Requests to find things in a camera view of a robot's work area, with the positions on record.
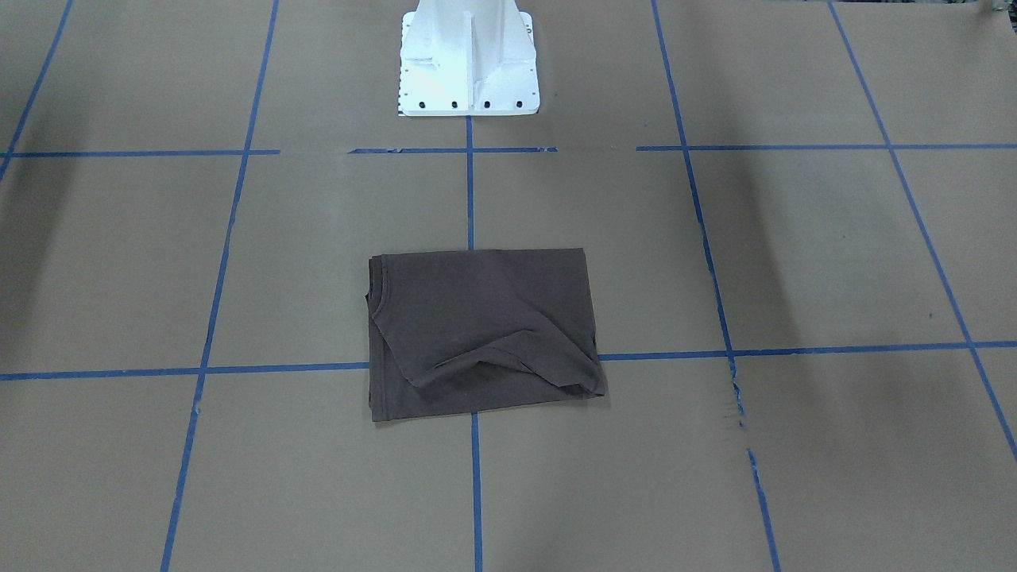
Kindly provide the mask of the brown t-shirt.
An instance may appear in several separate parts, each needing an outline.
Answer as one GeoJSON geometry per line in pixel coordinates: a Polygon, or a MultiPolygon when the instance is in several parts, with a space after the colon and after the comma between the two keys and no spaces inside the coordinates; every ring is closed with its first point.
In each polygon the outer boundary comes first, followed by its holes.
{"type": "Polygon", "coordinates": [[[368,279],[375,423],[608,392],[582,249],[388,253],[368,279]]]}

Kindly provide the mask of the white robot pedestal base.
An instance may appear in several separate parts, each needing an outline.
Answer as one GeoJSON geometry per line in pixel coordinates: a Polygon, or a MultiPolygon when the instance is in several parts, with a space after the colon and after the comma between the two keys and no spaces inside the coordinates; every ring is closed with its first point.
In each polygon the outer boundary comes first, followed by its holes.
{"type": "Polygon", "coordinates": [[[539,112],[533,19],[515,1],[421,1],[400,31],[400,116],[539,112]]]}

